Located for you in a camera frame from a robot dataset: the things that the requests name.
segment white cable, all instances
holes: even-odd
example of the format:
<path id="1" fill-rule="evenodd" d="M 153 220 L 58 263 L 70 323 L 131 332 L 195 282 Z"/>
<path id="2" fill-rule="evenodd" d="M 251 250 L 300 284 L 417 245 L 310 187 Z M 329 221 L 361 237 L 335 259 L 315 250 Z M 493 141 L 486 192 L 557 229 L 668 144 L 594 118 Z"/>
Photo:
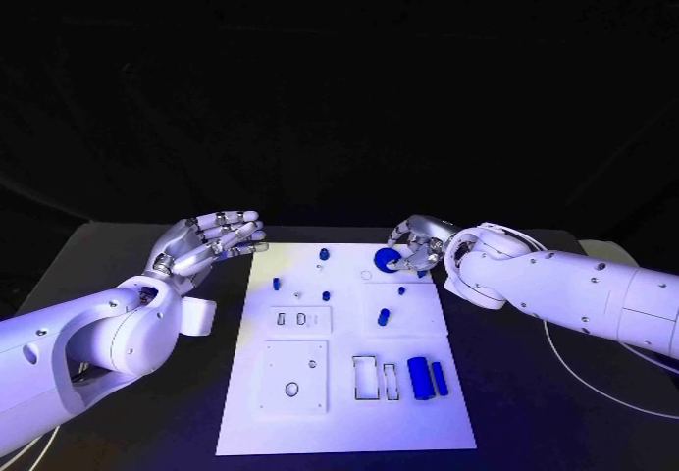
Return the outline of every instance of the white cable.
<path id="1" fill-rule="evenodd" d="M 606 394 L 603 391 L 597 390 L 597 389 L 576 375 L 576 372 L 570 369 L 567 363 L 564 362 L 563 356 L 560 355 L 560 352 L 557 351 L 557 347 L 555 347 L 555 344 L 554 344 L 554 342 L 552 342 L 552 337 L 550 336 L 548 321 L 544 321 L 544 323 L 545 323 L 545 335 L 548 336 L 548 342 L 550 342 L 550 346 L 552 347 L 552 352 L 555 353 L 557 358 L 558 358 L 560 361 L 563 362 L 563 365 L 564 365 L 565 369 L 567 369 L 568 372 L 574 375 L 576 379 L 577 379 L 591 390 L 596 390 L 603 396 L 609 397 L 612 400 L 614 400 L 619 404 L 623 404 L 626 407 L 630 407 L 632 409 L 637 410 L 639 412 L 645 412 L 646 414 L 656 415 L 658 417 L 665 417 L 665 418 L 668 418 L 668 419 L 679 420 L 679 416 L 678 416 L 678 415 L 663 414 L 663 413 L 661 413 L 661 412 L 655 412 L 655 411 L 652 411 L 652 410 L 642 409 L 640 407 L 636 407 L 635 405 L 627 404 L 623 400 L 619 400 L 616 397 L 613 397 L 612 395 Z"/>
<path id="2" fill-rule="evenodd" d="M 636 351 L 626 343 L 622 343 L 619 341 L 619 344 L 636 355 L 636 356 L 640 356 L 648 362 L 650 362 L 653 365 L 659 366 L 661 368 L 665 368 L 668 371 L 671 371 L 672 373 L 678 374 L 679 375 L 679 370 L 676 368 L 672 368 L 671 366 L 668 366 L 665 363 L 662 363 L 661 361 L 655 360 L 653 358 L 650 358 L 648 355 L 645 355 L 640 351 Z"/>
<path id="3" fill-rule="evenodd" d="M 44 437 L 44 435 L 41 435 L 26 446 L 25 446 L 25 449 L 18 453 L 18 455 L 3 464 L 3 466 L 0 467 L 0 471 L 5 471 L 10 466 L 12 464 L 15 463 L 15 461 L 18 461 L 18 459 L 25 455 L 25 453 L 29 451 L 29 449 L 32 449 L 32 446 L 36 444 L 38 440 Z"/>
<path id="4" fill-rule="evenodd" d="M 52 445 L 54 437 L 57 436 L 57 432 L 59 431 L 59 427 L 61 427 L 61 426 L 57 426 L 57 428 L 54 429 L 52 436 L 49 437 L 49 442 L 46 443 L 46 446 L 45 446 L 45 450 L 44 450 L 42 453 L 39 454 L 38 460 L 36 460 L 36 462 L 33 463 L 33 466 L 32 466 L 32 468 L 29 469 L 29 471 L 35 471 L 35 469 L 38 468 L 39 461 L 42 460 L 42 457 L 44 457 L 45 454 L 46 454 L 46 450 L 49 449 L 49 446 Z"/>
<path id="5" fill-rule="evenodd" d="M 509 231 L 511 233 L 514 233 L 516 236 L 522 236 L 525 237 L 525 240 L 528 242 L 531 242 L 531 244 L 534 245 L 535 248 L 538 248 L 538 250 L 548 250 L 545 245 L 538 241 L 535 240 L 535 238 L 532 238 L 531 236 L 528 236 L 526 234 L 521 233 L 519 231 L 516 231 L 515 229 L 512 228 L 506 228 L 505 226 L 499 226 L 496 225 L 501 229 L 503 229 L 505 231 Z M 560 352 L 557 350 L 557 347 L 555 347 L 555 343 L 552 342 L 552 337 L 550 335 L 550 327 L 548 327 L 548 321 L 542 321 L 544 324 L 545 324 L 545 336 L 548 337 L 548 342 L 550 342 L 550 347 L 552 348 L 552 352 L 555 353 L 555 356 L 557 358 L 560 359 L 560 361 L 563 362 L 563 365 L 567 369 L 567 371 L 573 374 L 573 376 L 576 377 L 576 379 L 591 389 L 594 390 L 597 393 L 600 393 L 604 397 L 609 397 L 612 400 L 614 400 L 619 404 L 623 404 L 626 407 L 630 407 L 633 410 L 637 410 L 639 412 L 643 412 L 646 414 L 650 414 L 650 415 L 656 415 L 658 417 L 665 417 L 666 419 L 675 419 L 675 420 L 679 420 L 679 415 L 671 415 L 671 414 L 663 414 L 662 412 L 655 412 L 653 410 L 648 410 L 648 409 L 643 409 L 642 407 L 637 407 L 636 405 L 632 405 L 629 403 L 626 403 L 623 400 L 619 400 L 616 397 L 613 397 L 610 394 L 606 394 L 603 391 L 597 390 L 597 388 L 594 388 L 576 374 L 576 372 L 570 369 L 570 366 L 567 365 L 567 363 L 564 362 L 564 359 L 563 359 L 563 356 L 560 355 Z M 679 374 L 679 370 L 675 370 L 674 368 L 671 368 L 668 365 L 662 364 L 659 361 L 653 360 L 650 357 L 648 357 L 646 355 L 643 355 L 643 353 L 639 353 L 630 346 L 627 346 L 625 343 L 619 342 L 619 344 L 633 353 L 636 354 L 637 356 L 640 356 L 645 360 L 648 360 L 650 363 L 653 363 L 655 365 L 658 365 L 659 367 L 665 368 L 666 370 L 672 371 L 674 373 Z"/>

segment rectangular hole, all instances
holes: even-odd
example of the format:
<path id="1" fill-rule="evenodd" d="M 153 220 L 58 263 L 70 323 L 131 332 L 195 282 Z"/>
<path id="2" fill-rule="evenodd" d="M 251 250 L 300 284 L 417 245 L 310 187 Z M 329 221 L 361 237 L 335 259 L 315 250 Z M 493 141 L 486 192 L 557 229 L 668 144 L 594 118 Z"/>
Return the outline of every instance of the rectangular hole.
<path id="1" fill-rule="evenodd" d="M 379 399 L 378 360 L 374 356 L 353 357 L 355 399 Z"/>
<path id="2" fill-rule="evenodd" d="M 397 365 L 385 363 L 382 365 L 385 370 L 385 388 L 387 400 L 400 400 L 400 383 L 397 381 Z"/>

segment white robotic arm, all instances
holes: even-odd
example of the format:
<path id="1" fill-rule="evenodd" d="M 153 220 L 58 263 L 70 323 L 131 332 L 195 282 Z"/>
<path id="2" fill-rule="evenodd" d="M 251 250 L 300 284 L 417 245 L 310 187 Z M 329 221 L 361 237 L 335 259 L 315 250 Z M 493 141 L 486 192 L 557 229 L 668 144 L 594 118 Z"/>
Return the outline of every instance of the white robotic arm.
<path id="1" fill-rule="evenodd" d="M 460 230 L 415 215 L 397 226 L 390 245 L 404 233 L 414 255 L 390 268 L 426 270 L 443 259 L 446 288 L 479 306 L 499 309 L 509 301 L 548 322 L 679 359 L 678 276 L 544 250 L 535 239 L 489 223 Z"/>
<path id="2" fill-rule="evenodd" d="M 0 456 L 156 371 L 179 333 L 209 334 L 215 303 L 183 295 L 214 262 L 267 250 L 261 228 L 255 211 L 179 221 L 142 276 L 0 323 Z"/>

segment gray table surface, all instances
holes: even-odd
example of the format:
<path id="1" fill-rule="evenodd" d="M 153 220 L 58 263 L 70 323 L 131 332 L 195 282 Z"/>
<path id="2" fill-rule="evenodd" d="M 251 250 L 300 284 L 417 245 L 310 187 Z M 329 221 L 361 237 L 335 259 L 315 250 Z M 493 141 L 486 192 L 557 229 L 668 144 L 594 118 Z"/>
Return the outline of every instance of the gray table surface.
<path id="1" fill-rule="evenodd" d="M 140 273 L 168 226 L 91 223 L 71 237 L 22 313 L 113 288 Z M 391 229 L 268 227 L 273 242 L 384 242 Z M 581 253 L 574 237 L 529 231 Z M 212 469 L 678 469 L 679 421 L 650 417 L 596 394 L 568 374 L 542 323 L 511 306 L 488 311 L 443 289 L 433 271 L 479 449 L 215 456 L 251 257 L 215 266 L 192 296 L 218 302 L 212 334 L 181 336 L 159 371 L 116 392 L 61 428 L 39 470 Z M 554 327 L 578 374 L 639 406 L 679 414 L 663 370 L 620 346 Z M 36 458 L 29 452 L 19 469 Z"/>

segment robotic hand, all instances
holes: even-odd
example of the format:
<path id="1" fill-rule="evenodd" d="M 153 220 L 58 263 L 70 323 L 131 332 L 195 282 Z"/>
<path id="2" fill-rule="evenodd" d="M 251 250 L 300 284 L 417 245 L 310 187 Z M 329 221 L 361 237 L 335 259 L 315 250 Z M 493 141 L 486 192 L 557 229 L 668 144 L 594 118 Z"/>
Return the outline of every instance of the robotic hand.
<path id="1" fill-rule="evenodd" d="M 443 259 L 446 289 L 479 306 L 499 309 L 509 301 L 545 321 L 679 359 L 678 276 L 548 250 L 524 233 L 489 223 L 460 230 L 414 215 L 388 245 L 407 233 L 414 255 L 388 268 L 427 270 Z"/>
<path id="2" fill-rule="evenodd" d="M 0 456 L 156 371 L 179 333 L 209 334 L 215 303 L 183 296 L 212 263 L 268 249 L 258 217 L 234 211 L 181 220 L 142 276 L 0 323 Z"/>

